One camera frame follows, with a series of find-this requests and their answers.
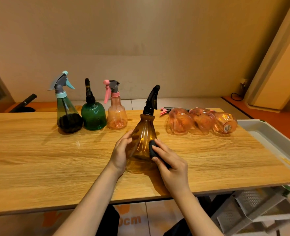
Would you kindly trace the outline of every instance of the left hand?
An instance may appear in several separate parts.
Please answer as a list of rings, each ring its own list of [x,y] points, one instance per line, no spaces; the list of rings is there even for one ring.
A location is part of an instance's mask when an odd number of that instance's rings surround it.
[[[112,151],[111,158],[107,165],[115,170],[115,172],[118,174],[118,177],[120,177],[124,173],[126,167],[125,149],[126,146],[132,142],[132,132],[133,130],[128,131],[116,142],[115,147]]]

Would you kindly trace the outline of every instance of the forearm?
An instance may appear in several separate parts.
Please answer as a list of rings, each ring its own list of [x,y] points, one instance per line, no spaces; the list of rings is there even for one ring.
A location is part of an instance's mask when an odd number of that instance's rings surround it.
[[[118,178],[116,171],[107,165],[54,236],[95,235]]]
[[[223,236],[191,192],[174,197],[193,236]]]

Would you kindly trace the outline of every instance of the black cap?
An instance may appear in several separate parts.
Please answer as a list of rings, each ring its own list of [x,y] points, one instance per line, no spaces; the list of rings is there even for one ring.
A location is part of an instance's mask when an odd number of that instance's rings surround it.
[[[85,85],[86,85],[86,103],[95,103],[96,99],[92,95],[92,91],[90,89],[90,82],[88,78],[85,79]]]
[[[144,107],[143,114],[154,115],[154,109],[157,110],[157,95],[160,89],[159,85],[156,85],[153,90],[150,92],[146,106]]]

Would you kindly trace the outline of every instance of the black sponge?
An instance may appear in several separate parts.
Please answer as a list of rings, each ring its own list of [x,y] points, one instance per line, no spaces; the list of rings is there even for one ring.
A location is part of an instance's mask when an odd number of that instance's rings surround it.
[[[154,140],[150,140],[149,141],[149,156],[150,158],[153,158],[154,156],[158,157],[159,159],[161,159],[163,161],[163,163],[166,165],[166,167],[168,169],[171,169],[172,167],[167,163],[165,162],[152,148],[152,146],[156,146],[156,147],[159,147],[156,145],[155,141]]]

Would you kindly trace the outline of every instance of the orange floor mat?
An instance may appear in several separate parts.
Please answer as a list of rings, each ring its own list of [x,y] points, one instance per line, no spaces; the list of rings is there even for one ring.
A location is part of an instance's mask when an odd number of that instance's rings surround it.
[[[262,119],[271,124],[278,131],[290,139],[290,112],[273,113],[263,110],[251,109],[246,106],[244,101],[235,101],[231,99],[230,96],[223,98],[254,119]]]

